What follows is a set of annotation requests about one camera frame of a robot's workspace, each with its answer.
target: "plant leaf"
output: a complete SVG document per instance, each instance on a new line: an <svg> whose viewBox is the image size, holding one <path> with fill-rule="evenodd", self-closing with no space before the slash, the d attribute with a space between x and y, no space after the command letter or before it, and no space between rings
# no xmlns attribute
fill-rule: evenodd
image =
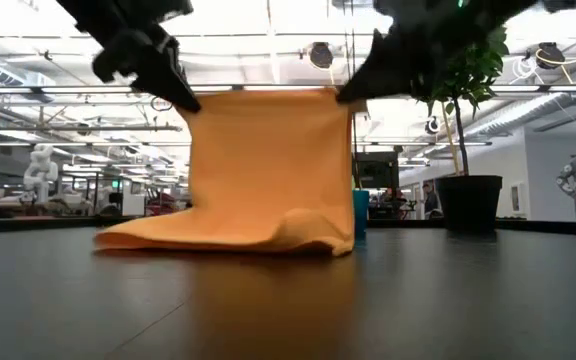
<svg viewBox="0 0 576 360"><path fill-rule="evenodd" d="M478 102L478 103L482 103L482 102L488 101L488 100L490 100L490 99L492 99L492 95L485 95L485 94L483 94L483 95L481 95L481 96L477 96L477 102Z"/></svg>
<svg viewBox="0 0 576 360"><path fill-rule="evenodd" d="M455 104L448 103L448 105L446 105L446 114L450 115L454 110L455 110Z"/></svg>

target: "plant stem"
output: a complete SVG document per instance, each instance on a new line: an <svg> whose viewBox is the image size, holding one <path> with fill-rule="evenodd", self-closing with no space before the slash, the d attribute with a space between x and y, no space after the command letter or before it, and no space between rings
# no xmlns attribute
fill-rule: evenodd
<svg viewBox="0 0 576 360"><path fill-rule="evenodd" d="M441 103L441 113L444 116L444 125L446 126L446 135L448 136L448 142L450 143L450 152L452 153L452 161L455 165L455 174L459 174L459 160L457 160L457 149L455 148L455 143L452 141L452 129L450 128L450 123L448 122L448 115L446 115L446 105Z"/></svg>
<svg viewBox="0 0 576 360"><path fill-rule="evenodd" d="M452 101L455 104L455 119L457 121L457 133L459 134L459 150L461 150L461 161L464 167L464 175L468 176L470 174L470 168L468 166L468 154L466 153L466 139L464 139L464 127L461 125L461 108L459 108L459 102L457 102L458 96L453 95Z"/></svg>

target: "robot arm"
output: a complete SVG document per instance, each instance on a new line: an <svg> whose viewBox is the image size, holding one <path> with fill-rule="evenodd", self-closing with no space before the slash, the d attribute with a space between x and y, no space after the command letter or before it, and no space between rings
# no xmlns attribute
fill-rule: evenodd
<svg viewBox="0 0 576 360"><path fill-rule="evenodd" d="M190 0L57 0L104 50L93 71L104 83L114 73L137 74L131 86L187 111L201 108L178 61L179 43L158 24L191 13ZM373 0L395 18L382 37L375 31L366 62L337 96L342 103L400 93L429 95L446 61L483 41L506 20L538 0ZM549 11L576 0L542 0Z"/></svg>
<svg viewBox="0 0 576 360"><path fill-rule="evenodd" d="M57 0L104 50L93 71L104 83L136 74L131 86L191 112L199 102L179 65L179 43L158 24L190 14L190 0Z"/></svg>
<svg viewBox="0 0 576 360"><path fill-rule="evenodd" d="M576 6L576 0L543 0L548 11ZM429 96L447 60L537 0L373 0L393 17L383 37L375 31L366 62L337 96L342 103L395 94Z"/></svg>

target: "black table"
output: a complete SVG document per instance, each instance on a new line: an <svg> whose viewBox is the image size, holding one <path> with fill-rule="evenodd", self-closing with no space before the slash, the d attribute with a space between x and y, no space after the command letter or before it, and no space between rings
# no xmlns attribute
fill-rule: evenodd
<svg viewBox="0 0 576 360"><path fill-rule="evenodd" d="M329 259L94 232L0 233L0 359L576 359L576 236L373 229Z"/></svg>

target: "orange cloth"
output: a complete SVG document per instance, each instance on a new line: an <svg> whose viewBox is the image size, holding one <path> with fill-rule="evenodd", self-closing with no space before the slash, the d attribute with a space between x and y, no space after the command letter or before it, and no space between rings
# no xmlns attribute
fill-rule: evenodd
<svg viewBox="0 0 576 360"><path fill-rule="evenodd" d="M229 92L184 113L193 207L96 236L100 248L352 250L350 112L332 89Z"/></svg>

